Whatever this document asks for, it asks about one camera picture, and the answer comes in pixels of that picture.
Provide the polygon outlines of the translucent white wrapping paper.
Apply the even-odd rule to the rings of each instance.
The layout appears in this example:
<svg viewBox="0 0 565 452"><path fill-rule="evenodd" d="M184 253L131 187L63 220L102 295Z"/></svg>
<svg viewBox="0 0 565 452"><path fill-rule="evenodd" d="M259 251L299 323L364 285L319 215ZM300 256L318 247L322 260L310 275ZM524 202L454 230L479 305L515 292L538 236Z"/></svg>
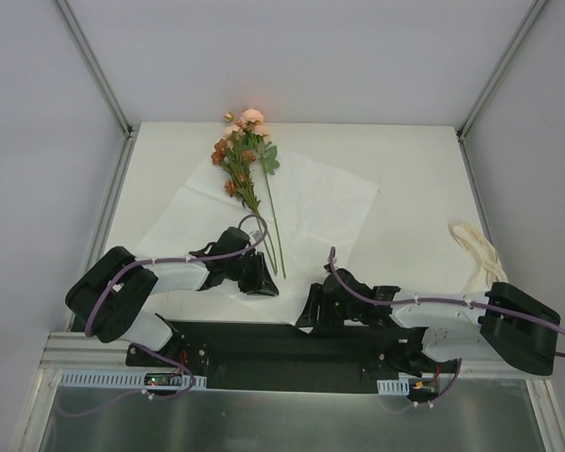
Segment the translucent white wrapping paper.
<svg viewBox="0 0 565 452"><path fill-rule="evenodd" d="M321 282L330 249L341 261L351 253L378 194L377 184L347 171L285 151L281 167L270 178L282 237L287 277L274 280L277 297L242 294L233 282L204 292L178 291L157 297L151 307L173 319L294 323L312 283ZM271 225L264 179L253 173L261 214ZM225 173L203 161L178 189L169 206L137 245L147 257L173 257L216 240L246 215L224 190Z"/></svg>

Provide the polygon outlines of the orange brown flower bunch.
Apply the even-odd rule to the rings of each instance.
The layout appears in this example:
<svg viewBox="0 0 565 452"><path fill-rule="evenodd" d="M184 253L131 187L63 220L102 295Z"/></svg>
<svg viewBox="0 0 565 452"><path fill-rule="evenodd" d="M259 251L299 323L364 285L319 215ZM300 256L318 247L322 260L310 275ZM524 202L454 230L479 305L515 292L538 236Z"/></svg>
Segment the orange brown flower bunch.
<svg viewBox="0 0 565 452"><path fill-rule="evenodd" d="M211 153L212 164L221 168L227 179L224 190L229 197L237 199L251 213L260 216L261 200L255 190L253 168L260 167L266 178L266 191L273 207L271 188L267 177L274 175L280 167L277 146L265 143L256 137L233 140L221 138Z"/></svg>

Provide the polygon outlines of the pink rose stem with leaves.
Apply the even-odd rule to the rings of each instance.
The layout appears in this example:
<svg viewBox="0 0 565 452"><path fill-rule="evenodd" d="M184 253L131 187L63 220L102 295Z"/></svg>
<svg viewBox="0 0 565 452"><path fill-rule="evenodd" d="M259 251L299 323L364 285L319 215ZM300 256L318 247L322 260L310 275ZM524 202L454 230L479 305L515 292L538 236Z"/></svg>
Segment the pink rose stem with leaves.
<svg viewBox="0 0 565 452"><path fill-rule="evenodd" d="M239 115L224 114L226 128L222 138L214 145L213 163L227 175L224 190L231 198L253 214L261 214L253 173L259 171L264 179L266 199L271 215L272 233L266 235L266 256L275 274L287 277L283 243L274 203L270 178L280 168L278 148L271 139L263 113L255 108L243 110Z"/></svg>

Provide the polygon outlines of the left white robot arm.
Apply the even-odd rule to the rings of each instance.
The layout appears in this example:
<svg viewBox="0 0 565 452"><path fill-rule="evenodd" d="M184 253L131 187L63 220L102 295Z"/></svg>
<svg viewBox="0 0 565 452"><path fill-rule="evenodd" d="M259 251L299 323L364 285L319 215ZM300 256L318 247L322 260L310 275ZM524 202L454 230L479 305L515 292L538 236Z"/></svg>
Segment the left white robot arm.
<svg viewBox="0 0 565 452"><path fill-rule="evenodd" d="M245 295L279 295L264 254L248 234L230 227L217 241L179 257L138 259L114 247L74 284L65 304L84 322L86 335L103 343L123 339L138 344L158 365L169 366L180 355L177 333L145 311L145 302L155 294L204 291L225 281L235 282Z"/></svg>

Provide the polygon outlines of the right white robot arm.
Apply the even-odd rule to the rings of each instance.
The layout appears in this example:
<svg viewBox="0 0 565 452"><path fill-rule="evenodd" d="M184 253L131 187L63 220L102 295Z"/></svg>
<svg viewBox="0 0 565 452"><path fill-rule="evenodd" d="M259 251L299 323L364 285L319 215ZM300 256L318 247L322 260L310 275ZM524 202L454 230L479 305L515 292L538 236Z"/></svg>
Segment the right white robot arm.
<svg viewBox="0 0 565 452"><path fill-rule="evenodd" d="M382 333L404 331L405 343L384 355L403 372L427 371L454 360L495 361L527 374L554 371L559 314L508 282L484 292L420 295L396 285L370 287L344 268L315 282L296 326L315 332L362 324Z"/></svg>

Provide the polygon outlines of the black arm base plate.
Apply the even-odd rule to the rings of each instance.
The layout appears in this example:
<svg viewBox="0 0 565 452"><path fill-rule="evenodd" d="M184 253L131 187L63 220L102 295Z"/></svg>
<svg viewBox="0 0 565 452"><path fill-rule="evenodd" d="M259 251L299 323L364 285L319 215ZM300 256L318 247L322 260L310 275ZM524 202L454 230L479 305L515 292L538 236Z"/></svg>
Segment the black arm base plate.
<svg viewBox="0 0 565 452"><path fill-rule="evenodd" d="M138 339L123 340L127 367L158 368L150 387L178 379L201 388L330 394L374 394L385 381L429 380L440 373L505 369L491 349L474 358L435 361L418 346L424 332L415 329L371 331L346 327L308 335L288 324L171 323L173 335L148 352Z"/></svg>

